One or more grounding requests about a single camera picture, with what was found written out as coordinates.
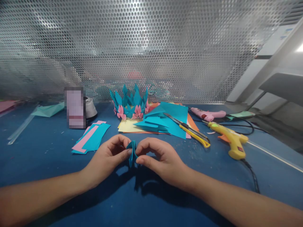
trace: blue work surface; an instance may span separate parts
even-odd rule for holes
[[[224,105],[191,106],[232,113]],[[120,119],[114,115],[112,103],[100,103],[96,109],[98,117],[95,121],[107,121],[111,125],[101,141],[104,142],[118,133]],[[32,110],[33,106],[23,106],[0,118],[0,186],[79,171],[94,155],[94,152],[86,155],[71,153],[71,148],[84,130],[68,129],[65,111],[51,118],[35,116],[15,143],[7,145],[7,138]],[[197,126],[204,134],[210,132],[200,122]],[[238,130],[249,132],[250,129]],[[195,139],[183,140],[171,135],[154,134],[124,135],[137,143],[146,137],[167,141],[189,167],[215,179],[254,190],[251,173],[241,162],[229,157],[229,145],[218,139],[218,134],[209,135],[211,147],[207,150]],[[249,138],[296,165],[303,163],[300,154],[264,132],[256,131]],[[243,147],[247,154],[246,160],[258,178],[261,193],[303,209],[303,173],[250,144]],[[227,226],[231,223],[199,199],[169,186],[144,166],[129,170],[126,160],[98,187],[70,200],[30,225],[155,227]]]

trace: hand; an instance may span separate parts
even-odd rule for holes
[[[126,160],[132,149],[127,149],[130,139],[121,134],[104,142],[80,175],[88,189],[92,189],[105,180],[119,165]]]
[[[159,161],[147,156],[148,152],[153,152]],[[182,162],[169,143],[156,138],[146,138],[138,144],[136,154],[140,155],[136,160],[137,164],[153,170],[166,183],[188,190],[191,169]]]

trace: pink paper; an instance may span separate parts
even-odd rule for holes
[[[94,123],[94,124],[100,125],[100,124],[102,124],[102,123],[106,123],[106,121],[97,121],[97,122]]]
[[[84,144],[89,140],[89,138],[94,134],[94,132],[97,130],[98,126],[94,126],[83,138],[80,140],[76,145],[72,147],[73,150],[79,151],[79,152],[86,152],[85,149],[82,149]]]
[[[11,108],[15,104],[15,102],[17,102],[17,101],[3,101],[3,102],[0,102],[0,113],[2,111],[5,111],[8,108]]]
[[[188,133],[186,133],[186,138],[187,139],[191,139],[192,137],[190,136],[190,134],[188,134]]]
[[[87,127],[87,129],[85,130],[85,132],[83,133],[83,135],[87,132],[87,130],[89,130],[90,126]]]

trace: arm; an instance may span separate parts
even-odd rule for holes
[[[154,152],[159,161],[145,155]],[[136,160],[167,183],[210,205],[236,226],[302,226],[303,212],[277,200],[217,181],[186,166],[173,147],[155,138],[142,140]]]
[[[0,188],[0,226],[21,226],[100,184],[131,150],[116,135],[103,143],[80,172]]]

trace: thread spool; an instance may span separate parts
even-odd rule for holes
[[[86,112],[86,119],[97,115],[97,110],[92,101],[92,98],[85,97],[85,112]]]

